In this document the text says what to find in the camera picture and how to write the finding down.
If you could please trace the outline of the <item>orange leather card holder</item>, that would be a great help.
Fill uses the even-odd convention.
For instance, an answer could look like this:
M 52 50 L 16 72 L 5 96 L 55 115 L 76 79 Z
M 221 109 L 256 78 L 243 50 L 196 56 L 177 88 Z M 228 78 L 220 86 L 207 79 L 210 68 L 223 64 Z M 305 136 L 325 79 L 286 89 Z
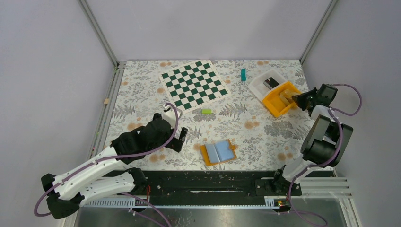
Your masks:
M 200 146 L 200 151 L 206 166 L 226 163 L 237 159 L 235 146 L 230 140 L 222 140 L 215 143 Z

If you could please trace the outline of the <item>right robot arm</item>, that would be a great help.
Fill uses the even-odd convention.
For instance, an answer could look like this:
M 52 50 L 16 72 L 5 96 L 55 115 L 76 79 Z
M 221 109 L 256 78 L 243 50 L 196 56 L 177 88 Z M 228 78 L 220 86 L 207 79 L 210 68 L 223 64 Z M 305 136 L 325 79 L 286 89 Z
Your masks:
M 341 160 L 354 129 L 336 116 L 331 107 L 340 84 L 322 84 L 304 93 L 285 92 L 300 109 L 307 111 L 314 124 L 300 150 L 300 156 L 275 172 L 270 189 L 278 195 L 289 196 L 293 186 L 313 170 L 335 167 Z

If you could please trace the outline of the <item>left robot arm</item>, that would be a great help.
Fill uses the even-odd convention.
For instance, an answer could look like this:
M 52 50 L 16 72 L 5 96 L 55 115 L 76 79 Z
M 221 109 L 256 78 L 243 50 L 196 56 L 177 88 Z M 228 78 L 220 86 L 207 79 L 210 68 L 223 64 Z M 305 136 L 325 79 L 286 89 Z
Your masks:
M 48 215 L 68 217 L 87 203 L 109 195 L 133 192 L 142 194 L 147 180 L 133 162 L 161 148 L 180 152 L 188 130 L 183 127 L 175 137 L 182 112 L 169 108 L 155 113 L 145 126 L 124 132 L 98 155 L 61 175 L 41 177 Z

